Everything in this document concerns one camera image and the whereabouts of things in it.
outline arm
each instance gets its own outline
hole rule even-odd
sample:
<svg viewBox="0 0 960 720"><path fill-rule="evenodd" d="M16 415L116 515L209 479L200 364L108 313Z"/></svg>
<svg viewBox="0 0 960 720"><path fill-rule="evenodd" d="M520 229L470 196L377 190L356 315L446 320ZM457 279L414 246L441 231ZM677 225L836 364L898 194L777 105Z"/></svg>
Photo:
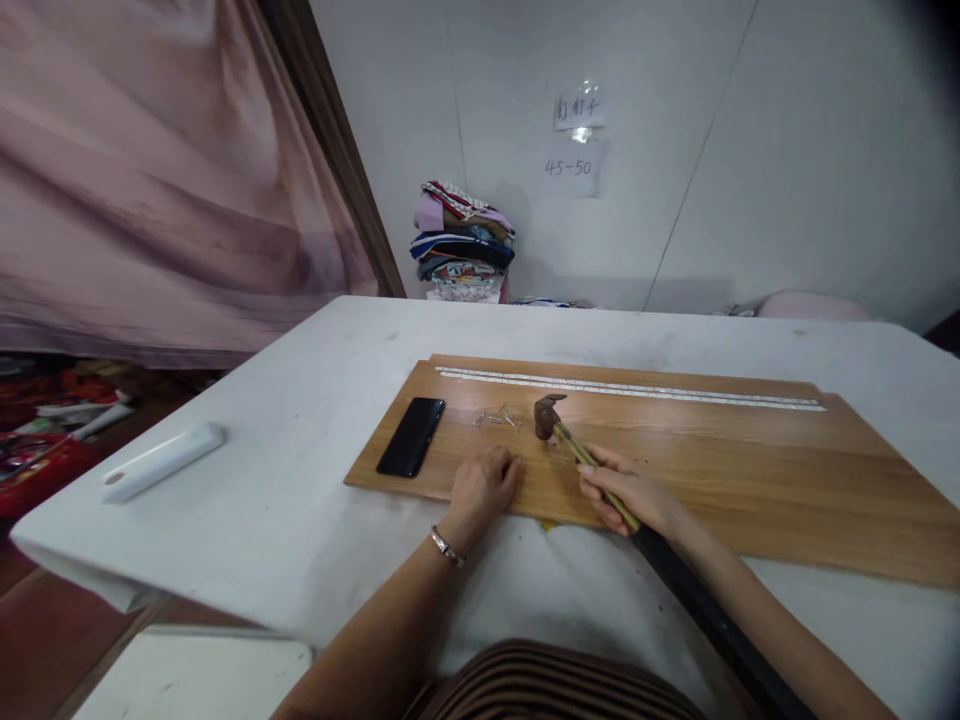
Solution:
<svg viewBox="0 0 960 720"><path fill-rule="evenodd" d="M633 460L597 445L586 447L602 467L579 465L580 489L608 527L624 537L630 534L620 514L601 499L601 489L616 494L641 522L667 539L814 715L822 720L895 717L663 485L641 474Z"/></svg>
<svg viewBox="0 0 960 720"><path fill-rule="evenodd" d="M510 502L523 470L523 458L503 446L460 466L450 510L437 525L458 555L469 557ZM400 717L423 683L455 575L428 536L333 639L272 720Z"/></svg>

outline striped shirt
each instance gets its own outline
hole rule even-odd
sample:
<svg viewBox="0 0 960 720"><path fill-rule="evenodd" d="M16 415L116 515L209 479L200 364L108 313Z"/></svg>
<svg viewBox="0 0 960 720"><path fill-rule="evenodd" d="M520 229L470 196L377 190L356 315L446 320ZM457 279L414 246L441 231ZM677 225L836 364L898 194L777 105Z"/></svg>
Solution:
<svg viewBox="0 0 960 720"><path fill-rule="evenodd" d="M638 668L529 640L498 643L439 686L404 720L703 720L669 683Z"/></svg>

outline hammer head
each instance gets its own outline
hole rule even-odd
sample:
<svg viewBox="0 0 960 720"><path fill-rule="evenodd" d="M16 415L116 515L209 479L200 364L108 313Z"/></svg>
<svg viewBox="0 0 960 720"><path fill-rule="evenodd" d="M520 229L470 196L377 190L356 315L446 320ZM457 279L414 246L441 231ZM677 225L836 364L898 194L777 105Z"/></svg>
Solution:
<svg viewBox="0 0 960 720"><path fill-rule="evenodd" d="M560 422L560 416L553 409L557 400L563 400L566 395L547 395L533 404L534 432L540 440L549 440L553 435L553 427Z"/></svg>

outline hammer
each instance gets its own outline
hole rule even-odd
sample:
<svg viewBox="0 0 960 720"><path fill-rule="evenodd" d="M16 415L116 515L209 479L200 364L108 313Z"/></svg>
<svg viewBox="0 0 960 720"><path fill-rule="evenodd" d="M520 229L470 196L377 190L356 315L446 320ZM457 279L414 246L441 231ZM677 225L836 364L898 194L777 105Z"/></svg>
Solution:
<svg viewBox="0 0 960 720"><path fill-rule="evenodd" d="M566 395L551 394L533 404L534 432L543 441L549 440L551 436L556 437L573 451L581 463L598 467L599 463L563 424L554 408L557 401L565 397ZM761 712L768 718L813 720L814 715L810 709L753 646L664 537L637 520L613 493L604 490L603 499L623 516L624 522L630 528L631 542L643 553L663 583L683 605L683 609L727 662Z"/></svg>

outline woman's left hand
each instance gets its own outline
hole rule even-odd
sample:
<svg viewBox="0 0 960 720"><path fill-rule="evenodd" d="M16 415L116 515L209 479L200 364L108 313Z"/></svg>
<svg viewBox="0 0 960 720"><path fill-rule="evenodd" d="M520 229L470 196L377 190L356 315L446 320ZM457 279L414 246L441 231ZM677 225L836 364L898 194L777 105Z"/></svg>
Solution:
<svg viewBox="0 0 960 720"><path fill-rule="evenodd" d="M469 554L510 504L523 472L523 456L503 445L485 448L457 468L450 510L437 531L458 555Z"/></svg>

